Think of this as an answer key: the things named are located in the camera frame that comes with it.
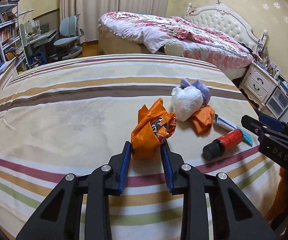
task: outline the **purple cloth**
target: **purple cloth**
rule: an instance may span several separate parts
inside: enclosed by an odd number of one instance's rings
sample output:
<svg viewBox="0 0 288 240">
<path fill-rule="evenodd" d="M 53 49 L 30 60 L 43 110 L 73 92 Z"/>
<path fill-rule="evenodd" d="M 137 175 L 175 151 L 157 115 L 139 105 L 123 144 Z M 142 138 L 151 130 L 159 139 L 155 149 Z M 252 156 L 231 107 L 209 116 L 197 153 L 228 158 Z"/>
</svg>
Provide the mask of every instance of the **purple cloth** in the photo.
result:
<svg viewBox="0 0 288 240">
<path fill-rule="evenodd" d="M 209 101 L 210 101 L 210 97 L 211 97 L 209 88 L 206 87 L 206 85 L 203 82 L 200 82 L 199 80 L 196 80 L 193 84 L 191 84 L 186 78 L 183 78 L 181 80 L 180 87 L 186 88 L 189 86 L 196 87 L 197 89 L 199 89 L 202 92 L 202 94 L 203 94 L 203 106 L 207 106 Z"/>
</svg>

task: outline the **white nightstand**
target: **white nightstand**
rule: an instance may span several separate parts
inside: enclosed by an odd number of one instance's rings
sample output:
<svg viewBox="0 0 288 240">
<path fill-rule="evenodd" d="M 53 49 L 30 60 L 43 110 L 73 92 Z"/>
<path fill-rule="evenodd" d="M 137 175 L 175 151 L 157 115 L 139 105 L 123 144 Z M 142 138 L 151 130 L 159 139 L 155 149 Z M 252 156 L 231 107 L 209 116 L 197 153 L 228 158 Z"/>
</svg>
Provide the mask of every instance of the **white nightstand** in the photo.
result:
<svg viewBox="0 0 288 240">
<path fill-rule="evenodd" d="M 258 109 L 261 110 L 278 85 L 277 80 L 253 62 L 240 83 L 239 89 L 242 89 L 250 100 L 257 103 Z"/>
</svg>

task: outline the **bookshelf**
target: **bookshelf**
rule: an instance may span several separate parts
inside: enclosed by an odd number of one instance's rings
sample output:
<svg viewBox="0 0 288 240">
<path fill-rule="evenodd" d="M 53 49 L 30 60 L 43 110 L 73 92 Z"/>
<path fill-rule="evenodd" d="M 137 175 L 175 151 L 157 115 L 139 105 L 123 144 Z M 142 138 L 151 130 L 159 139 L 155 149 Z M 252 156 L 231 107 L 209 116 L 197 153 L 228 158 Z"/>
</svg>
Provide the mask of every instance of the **bookshelf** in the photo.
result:
<svg viewBox="0 0 288 240">
<path fill-rule="evenodd" d="M 18 2 L 19 0 L 0 2 L 0 59 L 6 62 L 16 58 L 16 67 L 25 60 L 19 33 Z"/>
</svg>

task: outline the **wooden floor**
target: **wooden floor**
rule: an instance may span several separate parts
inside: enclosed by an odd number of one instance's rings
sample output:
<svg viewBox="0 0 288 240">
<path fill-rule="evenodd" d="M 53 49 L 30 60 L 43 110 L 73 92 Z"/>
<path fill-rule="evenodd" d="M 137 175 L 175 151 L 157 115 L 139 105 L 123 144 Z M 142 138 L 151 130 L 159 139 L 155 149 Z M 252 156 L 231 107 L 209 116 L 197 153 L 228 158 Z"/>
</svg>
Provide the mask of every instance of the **wooden floor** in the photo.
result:
<svg viewBox="0 0 288 240">
<path fill-rule="evenodd" d="M 99 52 L 99 44 L 95 42 L 84 42 L 82 44 L 83 52 L 78 57 L 89 57 L 89 56 L 97 56 L 102 55 Z"/>
</svg>

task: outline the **white plastic bag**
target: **white plastic bag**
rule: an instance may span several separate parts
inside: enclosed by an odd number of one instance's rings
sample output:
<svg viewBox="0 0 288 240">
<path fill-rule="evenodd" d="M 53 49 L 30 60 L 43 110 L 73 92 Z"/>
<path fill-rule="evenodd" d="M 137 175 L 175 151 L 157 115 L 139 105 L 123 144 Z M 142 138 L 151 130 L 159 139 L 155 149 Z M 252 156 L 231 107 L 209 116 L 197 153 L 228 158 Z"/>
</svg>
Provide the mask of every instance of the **white plastic bag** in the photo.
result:
<svg viewBox="0 0 288 240">
<path fill-rule="evenodd" d="M 172 90 L 172 106 L 178 120 L 185 122 L 203 104 L 202 92 L 196 87 L 189 86 L 184 89 L 175 87 Z"/>
</svg>

